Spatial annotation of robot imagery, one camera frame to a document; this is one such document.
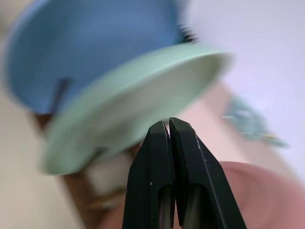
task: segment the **pink object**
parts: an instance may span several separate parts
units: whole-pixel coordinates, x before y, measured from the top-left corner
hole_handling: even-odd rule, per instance
[[[221,162],[248,229],[304,229],[305,190],[273,172],[246,163]],[[98,229],[121,229],[123,204]],[[175,229],[180,228],[175,216]]]

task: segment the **green bowl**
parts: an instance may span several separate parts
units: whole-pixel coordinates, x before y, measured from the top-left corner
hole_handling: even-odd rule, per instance
[[[80,171],[141,142],[157,121],[177,115],[227,66],[226,51],[198,43],[150,52],[93,82],[47,129],[44,172]]]

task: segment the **teal object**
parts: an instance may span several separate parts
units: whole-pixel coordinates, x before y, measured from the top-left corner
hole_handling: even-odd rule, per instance
[[[12,93],[50,112],[58,82],[71,83],[59,110],[92,81],[145,53],[178,44],[175,0],[37,0],[13,25],[4,68]]]
[[[228,64],[225,51],[186,43],[138,57],[93,82],[47,129],[43,171],[65,175],[141,142],[157,121],[177,115]]]
[[[288,147],[284,140],[270,133],[265,119],[239,97],[233,97],[224,118],[249,140],[263,140],[276,147]]]

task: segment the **white wall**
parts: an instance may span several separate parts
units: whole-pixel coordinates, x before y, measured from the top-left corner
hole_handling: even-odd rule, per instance
[[[279,154],[305,181],[305,1],[193,0],[195,31],[236,58],[224,81],[291,147]]]

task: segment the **beige floor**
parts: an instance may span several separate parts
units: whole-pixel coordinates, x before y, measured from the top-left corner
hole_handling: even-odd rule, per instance
[[[25,108],[8,96],[1,76],[0,228],[80,229],[58,179],[39,172],[40,151]]]

